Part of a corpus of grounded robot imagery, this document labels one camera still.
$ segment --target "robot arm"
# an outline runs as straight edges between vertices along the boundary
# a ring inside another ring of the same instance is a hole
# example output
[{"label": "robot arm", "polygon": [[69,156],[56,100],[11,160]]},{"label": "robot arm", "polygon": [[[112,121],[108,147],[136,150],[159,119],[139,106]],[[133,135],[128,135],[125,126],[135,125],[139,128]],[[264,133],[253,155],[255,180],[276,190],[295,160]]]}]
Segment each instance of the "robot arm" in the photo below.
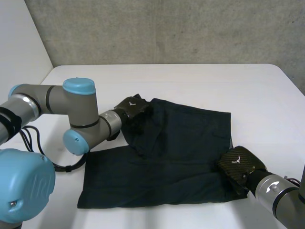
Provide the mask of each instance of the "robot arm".
[{"label": "robot arm", "polygon": [[250,190],[285,227],[305,228],[305,168],[301,185],[297,187],[287,179],[268,172],[264,164],[242,146],[223,154],[218,165],[238,192]]},{"label": "robot arm", "polygon": [[16,124],[0,124],[0,144],[17,134],[28,122],[42,114],[67,115],[70,130],[63,136],[67,149],[75,155],[88,153],[100,142],[119,132],[126,114],[123,110],[110,110],[99,115],[94,82],[89,79],[68,79],[63,86],[22,84],[14,88],[10,98],[1,108],[10,110],[5,113],[22,120],[16,130]]},{"label": "robot arm", "polygon": [[[148,104],[135,97],[114,110],[98,113],[96,89],[90,79],[72,78],[62,86],[21,84],[0,105],[0,145],[42,114],[69,117],[63,135],[65,147],[75,155],[88,153],[106,139],[114,139],[122,125],[143,113]],[[21,228],[47,205],[55,185],[52,162],[45,156],[17,149],[0,151],[0,229]]]}]

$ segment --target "white wall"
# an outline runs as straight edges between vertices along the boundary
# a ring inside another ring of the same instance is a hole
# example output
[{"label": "white wall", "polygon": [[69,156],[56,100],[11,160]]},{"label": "white wall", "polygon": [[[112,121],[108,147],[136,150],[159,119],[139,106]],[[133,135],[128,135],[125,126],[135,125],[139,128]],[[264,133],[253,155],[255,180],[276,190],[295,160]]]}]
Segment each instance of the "white wall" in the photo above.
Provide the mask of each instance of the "white wall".
[{"label": "white wall", "polygon": [[0,0],[0,104],[12,86],[41,83],[52,69],[24,0]]}]

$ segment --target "silver joint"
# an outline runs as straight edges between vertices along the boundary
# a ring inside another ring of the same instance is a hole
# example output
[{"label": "silver joint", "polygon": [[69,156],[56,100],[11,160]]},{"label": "silver joint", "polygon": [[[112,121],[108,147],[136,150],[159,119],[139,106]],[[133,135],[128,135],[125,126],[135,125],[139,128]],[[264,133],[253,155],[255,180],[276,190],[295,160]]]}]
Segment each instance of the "silver joint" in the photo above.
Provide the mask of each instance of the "silver joint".
[{"label": "silver joint", "polygon": [[283,177],[272,174],[259,182],[255,190],[255,197],[261,205],[273,213],[272,207],[276,197],[289,187],[296,186]]},{"label": "silver joint", "polygon": [[122,127],[122,121],[117,113],[115,113],[112,110],[106,111],[103,114],[101,114],[103,118],[107,120],[111,127],[111,135],[117,133],[121,127]]},{"label": "silver joint", "polygon": [[34,118],[32,118],[30,120],[30,122],[35,121],[39,117],[39,109],[38,109],[37,105],[30,98],[28,98],[22,94],[13,94],[11,97],[22,99],[32,108],[32,110],[34,112]]}]

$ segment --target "fabric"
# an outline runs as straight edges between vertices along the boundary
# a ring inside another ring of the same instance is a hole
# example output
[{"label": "fabric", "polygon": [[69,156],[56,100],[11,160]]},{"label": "fabric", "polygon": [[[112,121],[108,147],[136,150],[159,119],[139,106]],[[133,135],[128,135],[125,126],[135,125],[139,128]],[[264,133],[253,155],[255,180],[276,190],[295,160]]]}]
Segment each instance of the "fabric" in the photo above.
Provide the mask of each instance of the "fabric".
[{"label": "fabric", "polygon": [[231,145],[231,114],[153,99],[129,146],[88,154],[78,208],[227,202],[238,195],[217,161]]}]

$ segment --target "white logo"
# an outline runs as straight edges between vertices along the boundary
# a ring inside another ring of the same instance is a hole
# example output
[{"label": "white logo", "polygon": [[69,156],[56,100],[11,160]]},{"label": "white logo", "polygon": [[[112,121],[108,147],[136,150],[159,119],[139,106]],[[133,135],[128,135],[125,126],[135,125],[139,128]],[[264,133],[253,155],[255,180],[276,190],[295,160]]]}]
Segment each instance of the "white logo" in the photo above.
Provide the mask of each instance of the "white logo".
[{"label": "white logo", "polygon": [[232,161],[232,163],[240,163],[240,156],[238,156],[238,160]]}]

